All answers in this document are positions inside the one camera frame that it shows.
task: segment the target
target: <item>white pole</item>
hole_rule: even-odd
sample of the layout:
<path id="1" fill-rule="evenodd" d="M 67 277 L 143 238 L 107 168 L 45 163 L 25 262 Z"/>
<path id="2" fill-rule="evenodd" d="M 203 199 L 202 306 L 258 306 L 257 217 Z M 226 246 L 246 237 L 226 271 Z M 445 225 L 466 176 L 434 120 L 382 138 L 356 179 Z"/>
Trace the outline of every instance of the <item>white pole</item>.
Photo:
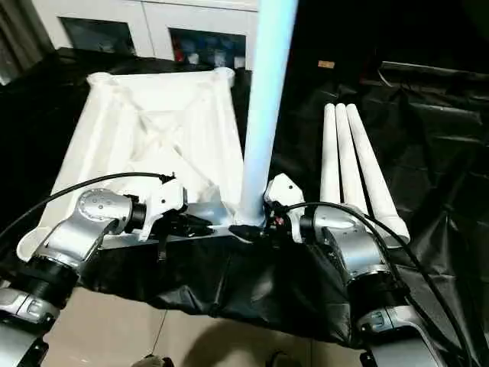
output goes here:
<path id="1" fill-rule="evenodd" d="M 338 142 L 336 140 L 335 105 L 329 103 L 324 108 L 322 130 L 321 201 L 340 203 Z"/>
<path id="2" fill-rule="evenodd" d="M 299 0 L 261 0 L 244 153 L 241 201 L 235 221 L 264 224 L 263 194 Z"/>
<path id="3" fill-rule="evenodd" d="M 347 113 L 350 122 L 351 134 L 357 149 L 358 160 L 364 175 L 365 186 L 372 205 L 374 217 L 392 229 L 403 240 L 408 242 L 410 234 L 406 223 L 399 217 L 396 207 L 385 183 L 384 175 L 375 157 L 374 149 L 368 140 L 367 132 L 355 105 L 348 105 Z"/>
<path id="4" fill-rule="evenodd" d="M 346 107 L 343 103 L 336 105 L 336 129 L 338 132 L 339 167 L 342 172 L 343 201 L 356 206 L 362 213 L 366 214 L 368 211 L 364 189 L 361 185 Z"/>

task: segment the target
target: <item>tiled floor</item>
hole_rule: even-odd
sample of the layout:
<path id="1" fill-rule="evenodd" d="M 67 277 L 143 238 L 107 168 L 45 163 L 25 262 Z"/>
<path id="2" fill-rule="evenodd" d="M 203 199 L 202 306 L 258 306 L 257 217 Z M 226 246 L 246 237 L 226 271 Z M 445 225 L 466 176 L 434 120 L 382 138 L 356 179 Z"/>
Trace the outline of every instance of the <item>tiled floor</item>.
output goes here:
<path id="1" fill-rule="evenodd" d="M 284 351 L 304 367 L 360 367 L 360 352 L 211 317 L 76 290 L 46 337 L 43 367 L 130 367 L 149 353 L 176 367 L 261 367 Z"/>
<path id="2" fill-rule="evenodd" d="M 164 311 L 82 288 L 44 339 L 42 367 L 129 367 L 154 348 Z"/>

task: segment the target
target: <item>white cabinet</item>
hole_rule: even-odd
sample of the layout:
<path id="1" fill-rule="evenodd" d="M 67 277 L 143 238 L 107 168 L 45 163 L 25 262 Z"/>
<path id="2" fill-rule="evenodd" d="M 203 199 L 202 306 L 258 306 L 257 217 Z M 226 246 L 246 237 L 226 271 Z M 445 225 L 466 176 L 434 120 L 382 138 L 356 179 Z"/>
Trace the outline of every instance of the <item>white cabinet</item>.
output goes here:
<path id="1" fill-rule="evenodd" d="M 32 0 L 55 48 L 246 66 L 258 0 Z"/>

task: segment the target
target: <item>black cloth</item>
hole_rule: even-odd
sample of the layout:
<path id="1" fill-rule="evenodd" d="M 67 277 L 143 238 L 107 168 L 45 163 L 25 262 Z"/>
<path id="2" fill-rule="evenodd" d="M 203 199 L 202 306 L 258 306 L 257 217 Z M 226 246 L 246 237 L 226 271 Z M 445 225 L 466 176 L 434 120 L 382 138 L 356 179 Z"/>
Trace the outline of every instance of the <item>black cloth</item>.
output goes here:
<path id="1" fill-rule="evenodd" d="M 52 187 L 89 91 L 89 73 L 185 70 L 162 60 L 62 50 L 0 91 L 0 184 L 3 207 L 8 208 L 0 213 L 2 226 Z M 238 72 L 232 94 L 243 146 L 249 86 L 250 75 Z M 489 104 L 380 86 L 326 83 L 302 86 L 299 92 L 300 97 L 287 87 L 284 93 L 270 176 L 286 173 L 308 200 L 316 200 L 324 105 L 356 103 L 396 207 L 410 229 L 413 251 L 454 310 L 473 356 L 486 362 Z M 35 223 L 33 218 L 19 226 L 2 243 L 4 269 L 15 269 L 12 246 Z M 83 284 L 158 308 L 361 346 L 349 321 L 344 284 L 321 246 L 290 241 L 245 245 L 223 238 L 168 243 L 164 260 L 158 260 L 158 251 L 155 245 L 99 252 Z M 419 273 L 401 251 L 393 254 L 414 298 L 457 343 Z"/>

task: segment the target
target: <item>robotic arm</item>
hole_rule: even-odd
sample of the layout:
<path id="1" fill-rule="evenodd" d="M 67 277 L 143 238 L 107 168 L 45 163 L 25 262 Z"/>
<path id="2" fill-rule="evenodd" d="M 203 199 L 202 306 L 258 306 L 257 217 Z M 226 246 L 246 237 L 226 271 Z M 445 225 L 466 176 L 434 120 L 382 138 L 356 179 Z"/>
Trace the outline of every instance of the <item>robotic arm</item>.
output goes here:
<path id="1" fill-rule="evenodd" d="M 265 200 L 272 208 L 303 202 L 302 191 L 287 177 L 275 177 Z M 396 279 L 365 225 L 339 209 L 314 206 L 272 213 L 271 229 L 294 242 L 319 243 L 347 284 L 352 324 L 367 347 L 364 367 L 443 367 L 445 363 L 425 324 Z"/>
<path id="2" fill-rule="evenodd" d="M 271 189 L 278 185 L 279 193 L 296 188 L 287 180 L 270 185 Z M 265 194 L 272 206 L 277 202 L 290 205 L 302 198 L 300 190 L 295 196 L 275 192 Z M 48 348 L 42 336 L 66 306 L 84 266 L 105 235 L 137 230 L 138 238 L 145 241 L 158 219 L 185 209 L 186 191 L 178 180 L 166 182 L 145 203 L 139 203 L 136 196 L 106 189 L 83 193 L 73 214 L 45 238 L 10 286 L 0 288 L 0 365 L 40 365 Z M 409 305 L 405 286 L 394 277 L 363 223 L 337 209 L 311 209 L 272 213 L 270 233 L 282 232 L 295 242 L 326 246 L 331 263 L 345 279 L 353 325 L 368 349 L 361 356 L 362 365 L 445 366 L 423 321 Z M 231 226 L 229 230 L 243 238 L 242 227 L 247 226 Z"/>
<path id="3" fill-rule="evenodd" d="M 48 348 L 42 336 L 105 235 L 138 229 L 145 241 L 159 218 L 185 207 L 186 191 L 178 180 L 166 182 L 146 203 L 106 189 L 83 193 L 73 214 L 45 238 L 10 286 L 0 288 L 0 365 L 40 365 Z"/>

